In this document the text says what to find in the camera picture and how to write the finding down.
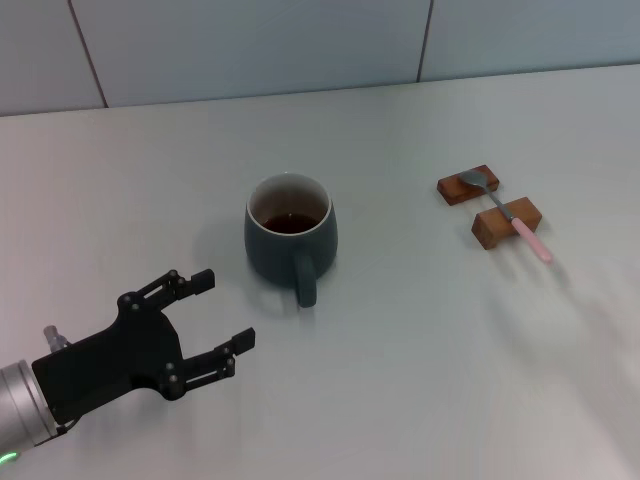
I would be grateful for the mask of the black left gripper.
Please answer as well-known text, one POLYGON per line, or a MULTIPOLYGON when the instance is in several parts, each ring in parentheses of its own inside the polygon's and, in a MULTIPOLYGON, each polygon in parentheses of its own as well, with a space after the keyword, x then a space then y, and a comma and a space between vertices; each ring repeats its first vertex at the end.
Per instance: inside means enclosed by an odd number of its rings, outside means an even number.
POLYGON ((71 422, 136 389, 174 401, 233 377, 236 357, 255 347, 253 328, 186 359, 182 367, 179 337, 162 312, 214 287, 211 269, 190 279, 170 270, 129 302, 119 298, 117 318, 108 328, 34 361, 33 373, 55 421, 71 422))

